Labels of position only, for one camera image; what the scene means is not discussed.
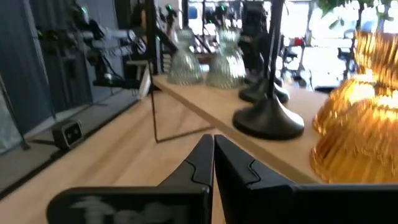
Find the wooden countertop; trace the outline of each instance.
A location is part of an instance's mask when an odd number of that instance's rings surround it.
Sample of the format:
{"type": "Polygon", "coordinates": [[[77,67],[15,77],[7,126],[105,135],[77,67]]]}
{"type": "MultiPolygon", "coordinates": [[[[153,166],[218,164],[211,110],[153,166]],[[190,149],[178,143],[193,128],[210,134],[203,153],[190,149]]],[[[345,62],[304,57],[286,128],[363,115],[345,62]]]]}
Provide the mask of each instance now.
{"type": "Polygon", "coordinates": [[[234,111],[250,106],[238,98],[238,90],[219,90],[205,85],[173,85],[167,83],[165,75],[155,77],[154,83],[228,135],[256,159],[273,167],[287,178],[298,184],[321,182],[310,167],[309,155],[320,138],[312,128],[312,120],[327,99],[327,95],[287,87],[290,100],[285,106],[304,119],[304,133],[293,140],[265,141],[247,136],[233,127],[234,111]]]}
{"type": "MultiPolygon", "coordinates": [[[[209,125],[166,93],[156,93],[155,101],[160,138],[209,125]]],[[[0,223],[46,224],[48,202],[71,187],[161,183],[205,133],[156,144],[151,113],[147,97],[1,200],[0,223]]],[[[217,130],[206,133],[220,134],[217,130]]],[[[223,220],[220,195],[215,189],[213,223],[223,220]]]]}

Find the glass display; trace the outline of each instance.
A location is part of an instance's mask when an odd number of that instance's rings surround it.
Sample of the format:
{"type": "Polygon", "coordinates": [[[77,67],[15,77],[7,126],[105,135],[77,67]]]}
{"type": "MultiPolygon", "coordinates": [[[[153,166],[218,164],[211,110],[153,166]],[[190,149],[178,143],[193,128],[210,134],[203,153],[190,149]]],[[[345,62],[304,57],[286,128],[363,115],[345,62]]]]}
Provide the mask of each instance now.
{"type": "Polygon", "coordinates": [[[239,29],[218,30],[220,49],[209,65],[206,84],[221,89],[239,88],[244,84],[246,69],[239,53],[239,29]]]}
{"type": "Polygon", "coordinates": [[[203,81],[198,59],[190,50],[193,41],[191,29],[179,29],[176,31],[178,51],[172,58],[170,73],[167,81],[178,85],[194,85],[203,81]]]}

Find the black stand base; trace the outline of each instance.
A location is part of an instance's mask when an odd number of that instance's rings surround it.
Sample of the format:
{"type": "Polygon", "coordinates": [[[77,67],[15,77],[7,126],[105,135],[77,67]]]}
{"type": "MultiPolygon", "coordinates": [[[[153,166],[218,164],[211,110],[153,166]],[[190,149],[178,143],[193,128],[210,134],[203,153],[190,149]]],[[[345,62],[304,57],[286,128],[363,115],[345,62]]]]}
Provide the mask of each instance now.
{"type": "Polygon", "coordinates": [[[261,78],[261,76],[262,76],[261,73],[262,73],[262,72],[260,72],[260,73],[258,73],[258,72],[251,72],[251,73],[249,73],[248,75],[246,75],[246,77],[244,77],[244,82],[245,82],[245,84],[252,85],[252,84],[258,82],[258,80],[259,80],[259,79],[261,78]]]}
{"type": "MultiPolygon", "coordinates": [[[[258,79],[255,84],[239,91],[239,98],[246,102],[255,103],[264,97],[264,94],[268,90],[268,86],[268,79],[258,79]]],[[[286,103],[289,100],[289,94],[287,93],[287,91],[279,87],[278,85],[274,86],[274,93],[278,97],[279,101],[281,103],[286,103]]]]}
{"type": "Polygon", "coordinates": [[[304,131],[303,119],[286,109],[275,95],[235,112],[233,125],[245,134],[269,140],[293,139],[304,131]]]}
{"type": "MultiPolygon", "coordinates": [[[[248,85],[253,85],[257,83],[260,79],[262,78],[262,72],[261,73],[250,73],[244,78],[245,84],[248,85]]],[[[281,78],[276,78],[275,77],[275,84],[278,85],[279,87],[282,87],[284,85],[284,82],[282,81],[281,78]]]]}
{"type": "Polygon", "coordinates": [[[22,140],[21,148],[26,151],[26,150],[30,149],[30,146],[28,145],[28,143],[25,140],[22,140]]]}

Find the ribbed glass shade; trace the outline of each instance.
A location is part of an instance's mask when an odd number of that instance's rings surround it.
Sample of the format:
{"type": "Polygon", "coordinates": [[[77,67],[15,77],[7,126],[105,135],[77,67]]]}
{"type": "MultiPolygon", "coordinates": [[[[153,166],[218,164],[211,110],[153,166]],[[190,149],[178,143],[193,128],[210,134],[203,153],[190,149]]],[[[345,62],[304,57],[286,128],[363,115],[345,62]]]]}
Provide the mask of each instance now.
{"type": "Polygon", "coordinates": [[[313,127],[320,134],[325,135],[328,127],[332,126],[340,114],[353,103],[375,95],[373,78],[371,76],[356,76],[345,81],[339,88],[330,93],[329,99],[318,111],[313,120],[313,127]]]}
{"type": "Polygon", "coordinates": [[[219,51],[209,64],[206,84],[221,89],[239,88],[246,70],[238,50],[239,29],[219,29],[219,51]]]}
{"type": "Polygon", "coordinates": [[[398,99],[378,96],[341,115],[310,155],[328,183],[398,182],[398,99]]]}
{"type": "Polygon", "coordinates": [[[398,35],[376,34],[372,60],[372,71],[377,82],[385,86],[398,87],[398,35]]]}
{"type": "Polygon", "coordinates": [[[178,85],[202,83],[203,75],[201,73],[199,60],[189,49],[194,38],[192,30],[176,30],[175,36],[178,41],[178,51],[173,55],[167,81],[178,85]]]}
{"type": "Polygon", "coordinates": [[[364,66],[365,68],[372,67],[371,55],[376,46],[376,34],[372,32],[356,31],[355,38],[358,42],[355,48],[355,61],[356,63],[364,66]]]}

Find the store display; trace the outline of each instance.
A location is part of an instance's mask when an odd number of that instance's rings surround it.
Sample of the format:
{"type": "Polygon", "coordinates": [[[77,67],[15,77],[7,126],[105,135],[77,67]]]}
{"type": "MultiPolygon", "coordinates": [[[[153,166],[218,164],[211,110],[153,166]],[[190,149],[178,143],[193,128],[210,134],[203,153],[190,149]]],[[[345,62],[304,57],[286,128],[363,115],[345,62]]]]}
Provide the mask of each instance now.
{"type": "MultiPolygon", "coordinates": [[[[262,36],[263,38],[261,39],[261,41],[265,43],[268,43],[270,41],[270,35],[267,33],[266,30],[263,31],[262,36]]],[[[263,68],[261,69],[260,73],[250,74],[245,78],[245,82],[248,83],[249,86],[239,91],[239,98],[241,100],[255,103],[259,101],[262,97],[264,97],[264,94],[267,92],[269,86],[269,59],[273,51],[278,52],[280,50],[280,45],[283,44],[282,35],[279,36],[279,41],[280,44],[268,44],[269,46],[263,47],[261,54],[263,54],[264,58],[266,59],[263,63],[263,68]]],[[[279,80],[275,77],[274,81],[276,84],[276,86],[274,87],[274,93],[277,95],[281,103],[286,103],[289,100],[289,94],[286,90],[282,88],[282,80],[279,80]]]]}
{"type": "MultiPolygon", "coordinates": [[[[280,45],[280,20],[282,19],[283,4],[284,1],[272,3],[270,49],[278,49],[280,45]]],[[[287,140],[296,138],[303,133],[304,121],[298,114],[285,108],[275,94],[277,53],[276,50],[272,51],[267,92],[254,106],[236,111],[233,115],[233,125],[241,132],[257,138],[287,140]]]]}
{"type": "Polygon", "coordinates": [[[239,88],[246,70],[238,49],[239,29],[218,29],[219,52],[209,64],[206,84],[220,89],[239,88]]]}
{"type": "Polygon", "coordinates": [[[314,118],[313,127],[325,135],[327,127],[353,103],[375,96],[391,96],[398,87],[395,69],[398,65],[398,35],[357,32],[355,59],[366,70],[333,91],[314,118]]]}
{"type": "Polygon", "coordinates": [[[398,182],[398,101],[378,96],[354,104],[311,153],[328,183],[398,182]]]}
{"type": "Polygon", "coordinates": [[[191,29],[176,30],[178,51],[172,58],[169,83],[178,85],[195,85],[203,82],[199,60],[189,49],[194,35],[191,29]]]}
{"type": "Polygon", "coordinates": [[[320,108],[313,120],[314,129],[325,135],[328,127],[335,123],[340,114],[352,104],[374,97],[374,86],[373,78],[367,75],[345,81],[330,93],[329,99],[320,108]]]}
{"type": "Polygon", "coordinates": [[[329,183],[398,181],[398,35],[357,32],[355,58],[371,75],[335,90],[314,119],[324,136],[311,152],[329,183]]]}
{"type": "Polygon", "coordinates": [[[394,207],[386,201],[396,200],[396,184],[295,184],[221,135],[215,135],[215,160],[227,224],[389,223],[395,219],[394,207]]]}

